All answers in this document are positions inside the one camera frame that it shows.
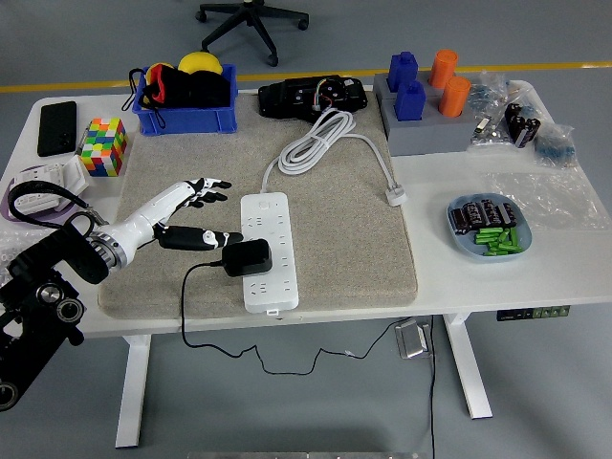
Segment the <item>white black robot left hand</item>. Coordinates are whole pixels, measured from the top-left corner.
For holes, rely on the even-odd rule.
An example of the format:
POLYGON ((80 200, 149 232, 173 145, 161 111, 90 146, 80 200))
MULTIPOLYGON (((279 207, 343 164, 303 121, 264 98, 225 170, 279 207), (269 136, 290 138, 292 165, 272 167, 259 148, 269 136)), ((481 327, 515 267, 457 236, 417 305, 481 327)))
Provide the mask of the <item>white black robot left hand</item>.
POLYGON ((178 182, 125 220, 105 226, 102 232, 111 238, 111 247, 118 251, 124 265, 133 261, 140 247, 154 240, 165 249, 180 251, 212 251, 239 243, 243 240, 239 232, 167 224, 170 217, 182 208, 201 208, 205 204, 225 201, 227 197, 218 190, 229 187, 229 182, 210 178, 178 182))

